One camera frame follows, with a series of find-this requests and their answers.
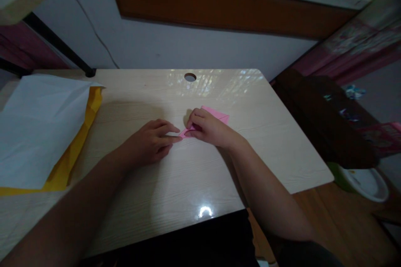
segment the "hand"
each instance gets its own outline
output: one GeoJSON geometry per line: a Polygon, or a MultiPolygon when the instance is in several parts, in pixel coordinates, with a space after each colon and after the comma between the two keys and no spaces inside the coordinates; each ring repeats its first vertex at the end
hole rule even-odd
{"type": "Polygon", "coordinates": [[[149,121],[112,151],[109,158],[126,171],[160,161],[168,155],[174,143],[183,139],[166,136],[169,132],[179,133],[180,130],[166,120],[149,121]]]}
{"type": "Polygon", "coordinates": [[[196,130],[187,131],[186,136],[195,137],[206,143],[229,148],[243,137],[235,130],[218,120],[215,116],[203,108],[195,108],[187,123],[187,129],[193,125],[196,130]]]}

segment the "curtain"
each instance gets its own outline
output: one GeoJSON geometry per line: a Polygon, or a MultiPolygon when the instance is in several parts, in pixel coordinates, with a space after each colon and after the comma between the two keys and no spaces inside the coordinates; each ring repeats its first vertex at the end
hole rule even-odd
{"type": "Polygon", "coordinates": [[[0,26],[0,56],[25,69],[69,69],[24,22],[0,26]]]}
{"type": "Polygon", "coordinates": [[[292,68],[340,86],[401,59],[401,2],[376,0],[292,68]]]}

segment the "cable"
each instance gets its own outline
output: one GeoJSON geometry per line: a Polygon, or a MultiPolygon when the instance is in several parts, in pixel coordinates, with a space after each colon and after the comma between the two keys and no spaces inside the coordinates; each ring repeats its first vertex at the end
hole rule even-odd
{"type": "Polygon", "coordinates": [[[111,54],[109,48],[106,46],[106,44],[103,42],[102,38],[101,38],[101,37],[99,36],[99,34],[97,33],[96,28],[95,28],[95,25],[92,23],[92,20],[91,20],[91,18],[89,17],[89,15],[88,15],[88,13],[87,13],[87,11],[86,11],[84,5],[82,4],[82,2],[81,2],[80,0],[76,0],[76,1],[78,2],[79,6],[81,7],[82,11],[84,12],[86,18],[88,19],[89,23],[91,24],[92,30],[93,30],[93,32],[95,33],[97,39],[99,40],[99,42],[103,45],[103,47],[106,49],[107,53],[109,54],[110,59],[112,60],[114,66],[115,66],[117,69],[120,69],[120,67],[118,66],[118,64],[117,64],[116,61],[114,60],[113,55],[111,54]]]}

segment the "desk grommet hole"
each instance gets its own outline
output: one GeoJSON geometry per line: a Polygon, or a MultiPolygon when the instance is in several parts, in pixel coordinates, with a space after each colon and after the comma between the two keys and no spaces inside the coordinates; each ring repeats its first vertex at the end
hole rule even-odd
{"type": "Polygon", "coordinates": [[[184,78],[185,78],[186,81],[194,82],[196,80],[196,75],[193,74],[193,73],[186,73],[184,75],[184,78]]]}

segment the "desk surface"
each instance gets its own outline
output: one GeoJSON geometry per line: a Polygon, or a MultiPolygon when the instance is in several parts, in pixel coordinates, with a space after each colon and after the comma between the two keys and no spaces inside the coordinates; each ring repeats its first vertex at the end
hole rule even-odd
{"type": "MultiPolygon", "coordinates": [[[[72,184],[148,120],[163,118],[183,130],[190,111],[202,105],[230,115],[229,126],[248,139],[290,193],[333,180],[259,70],[97,70],[93,78],[80,70],[40,73],[106,87],[72,184]],[[196,81],[187,82],[187,72],[196,81]]],[[[14,81],[3,88],[0,107],[16,85],[14,81]]],[[[232,171],[224,153],[212,145],[196,139],[175,144],[159,164],[129,175],[87,256],[243,209],[232,171]]],[[[0,259],[64,193],[0,198],[0,259]]]]}

